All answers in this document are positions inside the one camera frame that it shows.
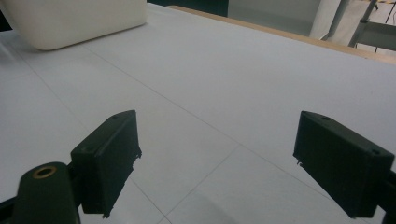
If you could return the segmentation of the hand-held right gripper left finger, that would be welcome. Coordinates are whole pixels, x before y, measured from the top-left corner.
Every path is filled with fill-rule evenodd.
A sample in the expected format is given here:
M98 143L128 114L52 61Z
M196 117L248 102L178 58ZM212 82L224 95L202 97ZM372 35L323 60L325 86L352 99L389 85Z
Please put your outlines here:
M83 211L109 217L141 156L134 110L109 117L79 143L71 151L71 159L82 178Z

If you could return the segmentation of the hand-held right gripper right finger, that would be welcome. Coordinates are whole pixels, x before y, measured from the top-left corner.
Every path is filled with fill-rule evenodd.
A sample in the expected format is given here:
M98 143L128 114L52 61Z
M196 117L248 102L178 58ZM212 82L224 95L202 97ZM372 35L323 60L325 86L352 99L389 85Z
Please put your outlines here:
M395 217L395 155L329 117L303 111L293 156L351 218Z

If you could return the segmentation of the white plastic bin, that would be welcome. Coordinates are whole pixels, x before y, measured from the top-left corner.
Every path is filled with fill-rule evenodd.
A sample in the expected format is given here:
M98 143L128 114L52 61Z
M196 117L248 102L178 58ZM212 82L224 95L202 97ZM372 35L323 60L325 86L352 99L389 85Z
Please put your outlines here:
M147 0L0 0L12 29L32 47L60 49L147 21Z

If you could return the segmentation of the wooden table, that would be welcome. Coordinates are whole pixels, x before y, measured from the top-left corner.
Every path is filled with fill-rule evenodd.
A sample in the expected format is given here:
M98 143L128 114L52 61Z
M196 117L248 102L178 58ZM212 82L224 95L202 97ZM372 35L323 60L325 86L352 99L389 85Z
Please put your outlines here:
M310 37L307 37L304 35L297 35L297 34L285 32L285 31L281 31L281 30L277 30L277 29L273 29L273 28L269 28L269 27L265 27L265 26L260 26L257 24L249 23L249 22L245 22L245 21L230 19L230 18L219 16L219 15L214 15L214 14L206 13L203 11L186 8L186 7L169 6L169 8L172 8L172 9L175 9L178 11L183 11L186 13L190 13L193 15L197 15L200 17L208 18L208 19L215 20L215 21L223 21L223 22L230 23L233 25L246 27L246 28L257 30L257 31L264 32L267 34L282 36L282 37L285 37L288 39L293 39L296 41L304 42L309 45L314 45L314 46L322 47L325 49L331 49L331 50L343 52L343 53L346 53L349 55L355 55L355 56L358 56L358 57L361 57L361 58L364 58L367 60L374 60L374 61L379 61L379 62L383 62L383 63L396 64L396 57L392 57L392 56L388 56L388 55L382 55L382 54L370 52L370 51L363 50L363 49L354 49L351 47L338 45L338 44L335 44L332 42L318 40L318 39L310 38Z

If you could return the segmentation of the white cabinet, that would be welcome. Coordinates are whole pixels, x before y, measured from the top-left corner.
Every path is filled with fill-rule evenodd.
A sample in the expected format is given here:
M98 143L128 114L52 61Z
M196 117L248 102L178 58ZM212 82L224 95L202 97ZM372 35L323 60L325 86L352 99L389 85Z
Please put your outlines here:
M330 0L230 0L228 17L321 39L331 27Z

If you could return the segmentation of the white metal desk frame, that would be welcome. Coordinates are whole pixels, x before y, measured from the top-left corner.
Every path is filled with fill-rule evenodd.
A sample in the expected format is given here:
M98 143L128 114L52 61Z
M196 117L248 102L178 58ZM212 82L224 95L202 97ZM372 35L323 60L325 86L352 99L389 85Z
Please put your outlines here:
M388 0L365 0L369 2L363 16L348 42L348 46L356 48L358 44L396 51L396 24L379 23L370 21L370 16L380 2ZM327 40L335 34L335 31L347 9L350 0L340 0L339 6L335 11L329 31L321 38Z

